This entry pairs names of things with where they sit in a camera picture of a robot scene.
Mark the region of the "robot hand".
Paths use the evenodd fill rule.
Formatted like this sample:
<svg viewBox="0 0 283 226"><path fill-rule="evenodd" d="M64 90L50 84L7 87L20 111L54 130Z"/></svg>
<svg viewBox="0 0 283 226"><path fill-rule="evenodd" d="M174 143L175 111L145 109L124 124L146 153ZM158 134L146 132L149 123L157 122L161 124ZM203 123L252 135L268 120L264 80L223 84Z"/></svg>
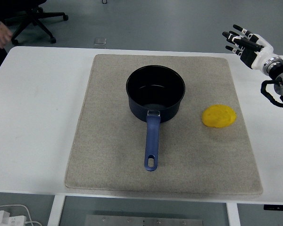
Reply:
<svg viewBox="0 0 283 226"><path fill-rule="evenodd" d="M260 35L242 28L236 24L233 28L239 31L222 32L226 41L231 45L225 48L237 56L250 69L263 70L266 61L276 57L273 47Z"/></svg>

